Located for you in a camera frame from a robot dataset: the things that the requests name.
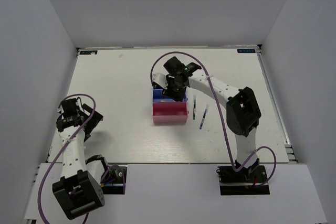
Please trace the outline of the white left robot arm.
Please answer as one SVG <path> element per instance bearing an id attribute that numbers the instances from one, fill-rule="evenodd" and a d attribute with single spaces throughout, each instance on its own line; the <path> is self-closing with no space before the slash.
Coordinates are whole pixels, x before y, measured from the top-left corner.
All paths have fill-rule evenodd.
<path id="1" fill-rule="evenodd" d="M 85 158 L 84 143 L 103 116 L 77 98 L 62 101 L 59 113 L 56 128 L 66 148 L 62 153 L 60 181 L 53 183 L 52 192 L 66 217 L 73 220 L 104 206 L 100 182 L 110 178 L 111 168 L 99 163 L 99 155 L 89 159 L 90 164 Z"/>

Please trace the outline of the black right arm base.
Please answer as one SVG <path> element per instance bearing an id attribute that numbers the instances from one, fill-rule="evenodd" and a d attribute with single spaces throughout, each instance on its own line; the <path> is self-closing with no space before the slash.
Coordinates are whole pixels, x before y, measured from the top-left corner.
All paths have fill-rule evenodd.
<path id="1" fill-rule="evenodd" d="M 219 166 L 216 172 L 222 196 L 270 195 L 269 185 L 264 183 L 267 180 L 264 165 L 260 165 L 249 178 L 241 172 L 236 173 L 231 166 Z"/>

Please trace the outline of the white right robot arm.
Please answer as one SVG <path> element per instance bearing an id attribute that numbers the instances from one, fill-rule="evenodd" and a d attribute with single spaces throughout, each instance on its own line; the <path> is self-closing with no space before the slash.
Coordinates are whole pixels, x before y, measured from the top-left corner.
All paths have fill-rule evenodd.
<path id="1" fill-rule="evenodd" d="M 150 72 L 153 87 L 161 88 L 163 96 L 181 102 L 187 88 L 198 90 L 216 102 L 223 132 L 231 130 L 235 134 L 237 155 L 229 155 L 233 170 L 238 177 L 247 182 L 256 175 L 259 158 L 256 154 L 256 130 L 261 111 L 253 90 L 232 87 L 210 75 L 198 60 L 185 65 L 176 57 L 169 59 L 163 67 L 166 74 Z"/>

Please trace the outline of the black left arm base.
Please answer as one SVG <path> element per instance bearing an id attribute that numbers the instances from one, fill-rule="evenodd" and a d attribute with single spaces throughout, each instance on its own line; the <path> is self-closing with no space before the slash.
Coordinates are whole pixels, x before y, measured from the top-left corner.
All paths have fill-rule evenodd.
<path id="1" fill-rule="evenodd" d="M 101 189 L 104 195 L 124 195 L 127 182 L 127 165 L 111 165 L 102 175 Z"/>

